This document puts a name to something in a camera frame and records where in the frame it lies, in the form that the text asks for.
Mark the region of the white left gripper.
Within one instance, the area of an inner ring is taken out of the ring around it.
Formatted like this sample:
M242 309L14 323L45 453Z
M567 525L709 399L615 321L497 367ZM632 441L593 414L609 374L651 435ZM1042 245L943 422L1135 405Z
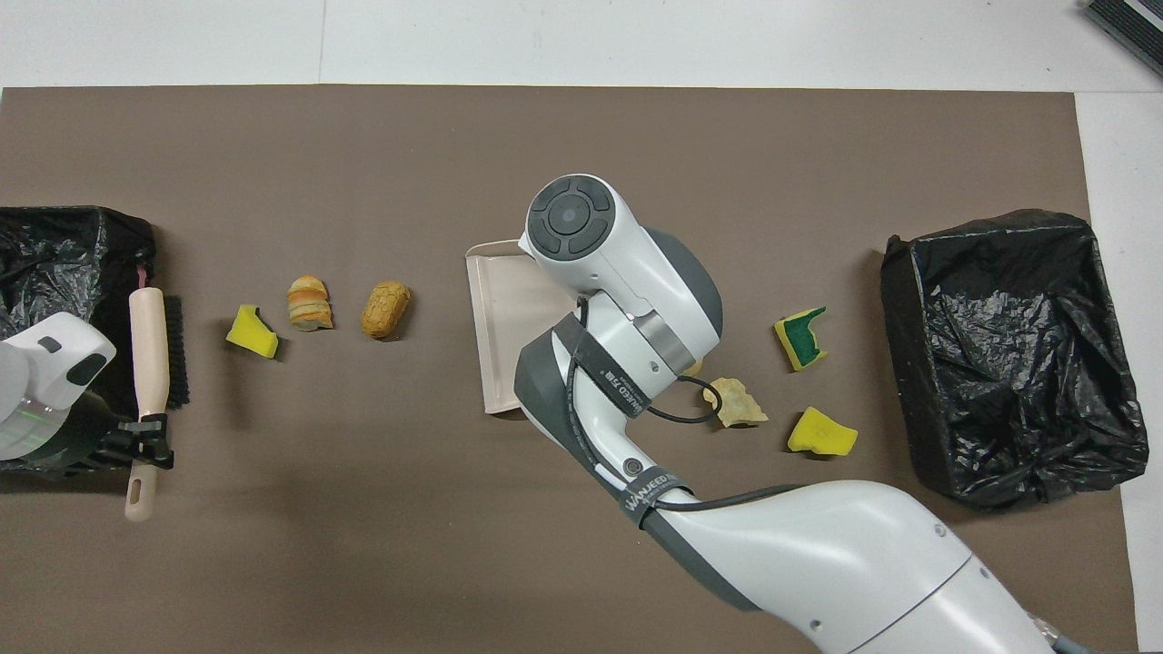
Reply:
M24 458L53 441L92 381L116 348L92 324L71 313L55 313L3 340L3 460ZM137 420L113 415L101 441L109 456L124 462L174 467L169 417L150 413Z

